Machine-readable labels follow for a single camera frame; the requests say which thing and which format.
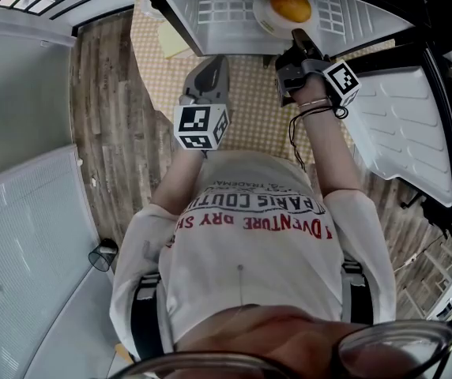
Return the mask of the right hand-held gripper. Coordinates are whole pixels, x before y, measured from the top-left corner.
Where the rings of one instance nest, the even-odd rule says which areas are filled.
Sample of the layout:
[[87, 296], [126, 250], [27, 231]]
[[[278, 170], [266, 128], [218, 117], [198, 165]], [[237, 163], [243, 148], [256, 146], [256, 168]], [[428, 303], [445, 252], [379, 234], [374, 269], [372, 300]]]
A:
[[301, 28], [292, 30], [293, 44], [275, 62], [277, 89], [282, 107], [294, 103], [291, 94], [303, 88], [311, 75], [323, 77], [333, 105], [347, 107], [356, 98], [361, 83], [343, 60], [331, 63], [321, 55]]

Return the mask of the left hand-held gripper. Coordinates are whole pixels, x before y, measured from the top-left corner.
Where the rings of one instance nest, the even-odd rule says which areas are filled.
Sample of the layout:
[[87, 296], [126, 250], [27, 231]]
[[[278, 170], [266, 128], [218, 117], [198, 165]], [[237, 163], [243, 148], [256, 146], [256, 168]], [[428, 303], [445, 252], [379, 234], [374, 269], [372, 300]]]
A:
[[186, 77], [174, 107], [174, 135], [186, 150], [215, 151], [231, 125], [230, 72], [225, 56], [214, 56]]

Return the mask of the orange fruit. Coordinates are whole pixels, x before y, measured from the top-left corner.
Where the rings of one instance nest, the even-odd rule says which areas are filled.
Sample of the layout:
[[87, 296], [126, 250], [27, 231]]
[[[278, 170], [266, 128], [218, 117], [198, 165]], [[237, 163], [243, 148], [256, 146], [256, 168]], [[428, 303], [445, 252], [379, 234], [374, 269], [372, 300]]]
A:
[[269, 3], [275, 13], [288, 21], [303, 23], [311, 19], [309, 0], [269, 0]]

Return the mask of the white plate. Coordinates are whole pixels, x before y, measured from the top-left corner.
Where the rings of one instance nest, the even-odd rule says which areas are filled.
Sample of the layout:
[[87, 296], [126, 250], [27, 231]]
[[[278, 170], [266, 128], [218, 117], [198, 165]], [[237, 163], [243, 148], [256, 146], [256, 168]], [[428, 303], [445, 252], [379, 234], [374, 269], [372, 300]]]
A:
[[254, 0], [253, 13], [260, 26], [279, 39], [292, 39], [292, 30], [296, 28], [303, 29], [309, 36], [316, 36], [318, 32], [318, 17], [314, 13], [303, 23], [290, 21], [276, 13], [269, 0]]

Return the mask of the person's left forearm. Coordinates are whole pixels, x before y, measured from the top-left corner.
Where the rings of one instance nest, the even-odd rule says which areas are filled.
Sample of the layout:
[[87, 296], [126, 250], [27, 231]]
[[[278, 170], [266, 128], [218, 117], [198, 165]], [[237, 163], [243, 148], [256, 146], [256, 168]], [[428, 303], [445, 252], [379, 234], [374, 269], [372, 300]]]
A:
[[204, 159], [203, 152], [178, 150], [152, 196], [152, 203], [179, 216], [192, 200]]

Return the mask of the person's right forearm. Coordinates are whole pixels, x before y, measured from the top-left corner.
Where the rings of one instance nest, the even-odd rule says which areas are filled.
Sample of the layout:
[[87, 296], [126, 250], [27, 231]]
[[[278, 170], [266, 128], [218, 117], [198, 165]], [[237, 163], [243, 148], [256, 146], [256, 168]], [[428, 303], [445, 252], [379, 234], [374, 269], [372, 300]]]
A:
[[322, 77], [311, 75], [292, 93], [311, 144], [319, 188], [325, 197], [338, 190], [362, 189], [360, 173], [334, 112]]

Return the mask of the yellow cloth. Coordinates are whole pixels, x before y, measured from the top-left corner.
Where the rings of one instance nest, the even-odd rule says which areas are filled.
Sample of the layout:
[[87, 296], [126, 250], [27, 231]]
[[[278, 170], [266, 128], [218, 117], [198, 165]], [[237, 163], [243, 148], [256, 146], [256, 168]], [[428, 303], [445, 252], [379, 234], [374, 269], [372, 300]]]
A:
[[158, 41], [166, 59], [188, 58], [193, 54], [183, 37], [165, 21], [157, 29]]

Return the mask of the white printed t-shirt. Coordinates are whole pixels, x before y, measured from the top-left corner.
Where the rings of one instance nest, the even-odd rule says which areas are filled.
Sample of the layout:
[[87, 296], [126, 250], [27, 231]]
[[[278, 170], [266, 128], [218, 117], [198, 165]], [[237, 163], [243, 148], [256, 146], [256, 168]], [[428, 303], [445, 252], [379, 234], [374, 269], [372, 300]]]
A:
[[342, 265], [358, 261], [373, 320], [396, 315], [396, 285], [375, 204], [343, 189], [318, 199], [288, 161], [218, 152], [203, 164], [179, 215], [146, 205], [127, 228], [115, 270], [110, 317], [135, 352], [131, 309], [141, 278], [159, 272], [164, 349], [212, 315], [242, 305], [293, 306], [340, 321]]

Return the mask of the black mesh bin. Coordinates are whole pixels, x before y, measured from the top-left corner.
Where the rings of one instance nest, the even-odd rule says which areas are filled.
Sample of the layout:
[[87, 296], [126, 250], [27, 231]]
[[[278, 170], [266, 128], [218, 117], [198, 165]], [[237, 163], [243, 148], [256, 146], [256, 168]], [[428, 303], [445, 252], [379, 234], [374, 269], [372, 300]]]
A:
[[89, 263], [101, 272], [107, 272], [118, 254], [119, 248], [115, 241], [103, 239], [100, 244], [89, 253]]

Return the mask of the frosted glass door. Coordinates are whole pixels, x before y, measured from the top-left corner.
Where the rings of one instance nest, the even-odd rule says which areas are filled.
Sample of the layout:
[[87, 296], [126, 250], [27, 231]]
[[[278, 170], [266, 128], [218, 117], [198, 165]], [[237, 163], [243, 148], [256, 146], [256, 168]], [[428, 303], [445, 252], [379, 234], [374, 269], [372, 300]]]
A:
[[0, 379], [22, 379], [97, 244], [73, 145], [0, 174]]

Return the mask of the dark-framed glasses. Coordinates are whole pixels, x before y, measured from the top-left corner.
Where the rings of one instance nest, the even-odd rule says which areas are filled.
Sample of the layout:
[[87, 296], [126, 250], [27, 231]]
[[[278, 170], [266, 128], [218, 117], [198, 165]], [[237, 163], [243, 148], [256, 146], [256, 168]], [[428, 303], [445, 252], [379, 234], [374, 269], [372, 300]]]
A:
[[136, 362], [108, 379], [439, 379], [452, 352], [452, 323], [377, 325], [284, 322], [254, 336], [205, 340]]

